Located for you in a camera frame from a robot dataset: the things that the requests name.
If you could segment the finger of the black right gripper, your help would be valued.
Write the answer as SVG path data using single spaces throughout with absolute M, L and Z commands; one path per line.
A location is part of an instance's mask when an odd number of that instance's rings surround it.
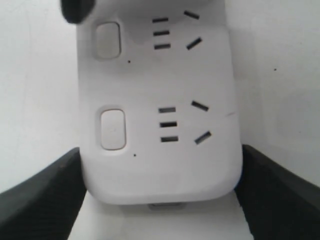
M 93 11 L 96 0 L 60 0 L 62 16 L 69 24 L 81 24 Z

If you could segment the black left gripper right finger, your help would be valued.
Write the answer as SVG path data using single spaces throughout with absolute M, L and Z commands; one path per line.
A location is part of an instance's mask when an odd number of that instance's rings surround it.
M 282 167 L 250 145 L 235 187 L 255 240 L 318 240 L 320 188 Z

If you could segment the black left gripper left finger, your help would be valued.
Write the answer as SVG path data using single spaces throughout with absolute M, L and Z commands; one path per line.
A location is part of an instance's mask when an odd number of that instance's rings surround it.
M 86 192 L 76 147 L 0 194 L 0 238 L 67 240 Z

